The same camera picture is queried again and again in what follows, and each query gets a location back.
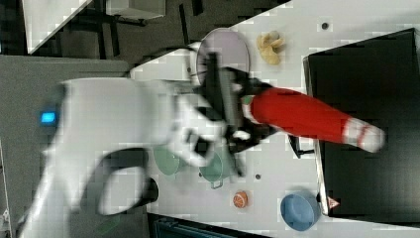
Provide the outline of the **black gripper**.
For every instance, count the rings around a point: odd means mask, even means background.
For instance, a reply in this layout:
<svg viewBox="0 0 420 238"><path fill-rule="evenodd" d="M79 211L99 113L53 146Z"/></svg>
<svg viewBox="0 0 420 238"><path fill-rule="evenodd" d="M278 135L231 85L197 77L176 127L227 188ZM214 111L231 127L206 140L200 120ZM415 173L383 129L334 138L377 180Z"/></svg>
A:
<svg viewBox="0 0 420 238"><path fill-rule="evenodd" d="M235 154L256 146L274 134L272 126L246 118L242 102L245 96L257 96L270 89L271 85L250 77L245 71L220 66L218 56L216 53L207 55L204 79L198 92L225 121L227 131L224 138L229 152Z"/></svg>

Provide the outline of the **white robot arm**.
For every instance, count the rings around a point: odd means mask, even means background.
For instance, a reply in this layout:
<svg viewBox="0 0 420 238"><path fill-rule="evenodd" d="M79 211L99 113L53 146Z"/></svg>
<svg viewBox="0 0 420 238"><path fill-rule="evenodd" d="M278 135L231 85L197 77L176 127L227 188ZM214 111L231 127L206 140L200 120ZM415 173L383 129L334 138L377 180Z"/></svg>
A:
<svg viewBox="0 0 420 238"><path fill-rule="evenodd" d="M241 97L267 83L206 57L203 81L88 77L59 83L42 110L47 163L19 238L71 238L70 217L121 214L154 202L148 151L163 149L193 167L221 150L234 154L272 129L242 114Z"/></svg>

